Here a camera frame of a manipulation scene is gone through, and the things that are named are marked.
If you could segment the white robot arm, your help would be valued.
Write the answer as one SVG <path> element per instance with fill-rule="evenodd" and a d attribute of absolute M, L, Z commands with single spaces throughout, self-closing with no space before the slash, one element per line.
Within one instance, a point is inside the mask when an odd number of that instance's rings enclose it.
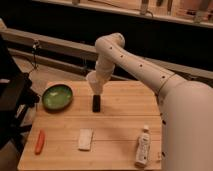
<path fill-rule="evenodd" d="M 104 81 L 118 65 L 156 95 L 161 114 L 162 171 L 213 171 L 213 87 L 129 53 L 120 33 L 95 42 L 96 73 Z"/>

